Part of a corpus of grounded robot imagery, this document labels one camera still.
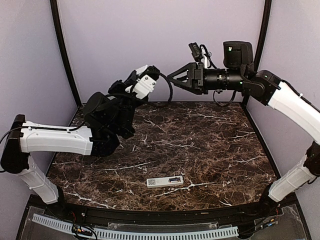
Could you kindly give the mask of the white remote control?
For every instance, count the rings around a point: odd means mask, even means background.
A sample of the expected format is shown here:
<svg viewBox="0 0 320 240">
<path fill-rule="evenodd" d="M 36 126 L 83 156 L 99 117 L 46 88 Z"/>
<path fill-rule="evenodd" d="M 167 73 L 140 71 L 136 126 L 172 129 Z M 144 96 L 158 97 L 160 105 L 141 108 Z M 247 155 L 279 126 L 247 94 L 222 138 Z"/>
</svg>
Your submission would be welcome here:
<svg viewBox="0 0 320 240">
<path fill-rule="evenodd" d="M 170 183 L 170 178 L 181 178 L 181 182 L 173 182 Z M 159 177 L 159 178 L 148 178 L 146 180 L 147 188 L 163 188 L 163 187 L 171 187 L 171 186 L 180 186 L 184 184 L 184 179 L 182 175 L 179 176 L 170 176 L 170 177 Z"/>
</svg>

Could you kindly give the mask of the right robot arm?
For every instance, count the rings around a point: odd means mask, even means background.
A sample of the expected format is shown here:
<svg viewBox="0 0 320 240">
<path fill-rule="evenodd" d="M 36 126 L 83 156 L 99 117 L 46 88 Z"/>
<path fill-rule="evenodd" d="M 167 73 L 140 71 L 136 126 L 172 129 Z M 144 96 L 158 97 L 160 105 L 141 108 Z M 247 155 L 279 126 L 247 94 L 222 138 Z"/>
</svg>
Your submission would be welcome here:
<svg viewBox="0 0 320 240">
<path fill-rule="evenodd" d="M 280 179 L 266 187 L 255 213 L 266 217 L 275 205 L 287 195 L 320 175 L 320 111 L 291 84 L 268 70 L 255 71 L 253 49 L 250 42 L 225 41 L 223 43 L 224 69 L 208 68 L 203 48 L 190 43 L 194 62 L 188 63 L 168 75 L 175 86 L 196 95 L 209 91 L 240 92 L 261 104 L 287 116 L 312 138 L 313 142 L 301 161 Z"/>
</svg>

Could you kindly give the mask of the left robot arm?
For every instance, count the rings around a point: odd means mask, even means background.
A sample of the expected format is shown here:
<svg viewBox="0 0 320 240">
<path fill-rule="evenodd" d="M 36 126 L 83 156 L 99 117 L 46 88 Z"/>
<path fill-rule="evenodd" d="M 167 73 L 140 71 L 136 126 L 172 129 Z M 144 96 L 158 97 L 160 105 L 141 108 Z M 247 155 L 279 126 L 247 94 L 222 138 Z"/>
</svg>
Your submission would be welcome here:
<svg viewBox="0 0 320 240">
<path fill-rule="evenodd" d="M 19 176 L 58 217 L 67 218 L 71 208 L 64 202 L 63 190 L 40 170 L 31 153 L 113 154 L 120 145 L 119 137 L 129 139 L 135 134 L 135 110 L 150 93 L 141 89 L 143 80 L 141 73 L 133 70 L 125 81 L 115 81 L 107 94 L 94 93 L 83 108 L 83 123 L 77 127 L 42 125 L 18 114 L 1 138 L 5 142 L 0 159 L 3 171 Z"/>
</svg>

